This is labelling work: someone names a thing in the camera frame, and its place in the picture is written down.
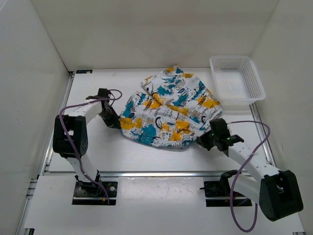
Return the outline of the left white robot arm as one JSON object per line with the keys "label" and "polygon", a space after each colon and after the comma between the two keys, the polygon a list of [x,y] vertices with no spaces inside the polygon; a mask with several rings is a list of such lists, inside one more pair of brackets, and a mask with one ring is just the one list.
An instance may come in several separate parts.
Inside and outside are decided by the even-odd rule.
{"label": "left white robot arm", "polygon": [[120,116],[112,105],[121,97],[120,90],[100,88],[97,95],[88,96],[85,103],[62,108],[55,118],[53,151],[71,164],[76,172],[76,181],[92,196],[108,198],[108,193],[99,171],[87,155],[87,125],[99,116],[108,128],[120,130]]}

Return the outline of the patterned white shorts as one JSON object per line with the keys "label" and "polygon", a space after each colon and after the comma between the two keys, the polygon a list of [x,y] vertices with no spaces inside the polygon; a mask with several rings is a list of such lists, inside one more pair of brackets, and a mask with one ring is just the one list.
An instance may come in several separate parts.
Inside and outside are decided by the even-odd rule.
{"label": "patterned white shorts", "polygon": [[120,115],[122,134],[140,144],[183,149],[210,130],[220,102],[193,73],[178,65],[141,82]]}

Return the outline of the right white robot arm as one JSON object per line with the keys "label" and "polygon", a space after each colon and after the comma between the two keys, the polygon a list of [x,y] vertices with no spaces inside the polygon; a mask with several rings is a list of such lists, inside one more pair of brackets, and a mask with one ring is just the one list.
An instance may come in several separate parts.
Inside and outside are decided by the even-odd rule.
{"label": "right white robot arm", "polygon": [[227,196],[238,192],[261,209],[270,221],[276,221],[303,210],[304,205],[296,175],[282,171],[257,157],[238,135],[231,135],[223,118],[210,121],[210,131],[197,139],[207,150],[216,147],[240,165],[238,170],[223,173],[218,191]]}

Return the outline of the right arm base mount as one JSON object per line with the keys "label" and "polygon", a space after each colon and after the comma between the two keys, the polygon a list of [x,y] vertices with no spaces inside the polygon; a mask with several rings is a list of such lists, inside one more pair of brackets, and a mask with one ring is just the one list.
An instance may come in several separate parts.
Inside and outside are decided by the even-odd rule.
{"label": "right arm base mount", "polygon": [[[200,190],[204,191],[206,207],[230,207],[230,197],[221,188],[219,181],[204,181],[203,187],[201,187]],[[251,207],[252,202],[244,195],[238,192],[233,192],[233,206]]]}

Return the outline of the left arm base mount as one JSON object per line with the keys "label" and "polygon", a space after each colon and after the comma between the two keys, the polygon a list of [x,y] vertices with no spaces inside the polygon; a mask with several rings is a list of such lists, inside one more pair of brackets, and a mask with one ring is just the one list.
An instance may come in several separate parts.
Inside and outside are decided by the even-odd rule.
{"label": "left arm base mount", "polygon": [[118,182],[102,181],[103,187],[106,189],[109,200],[103,189],[91,182],[82,182],[75,176],[75,188],[73,192],[73,205],[95,205],[95,206],[115,206],[117,199]]}

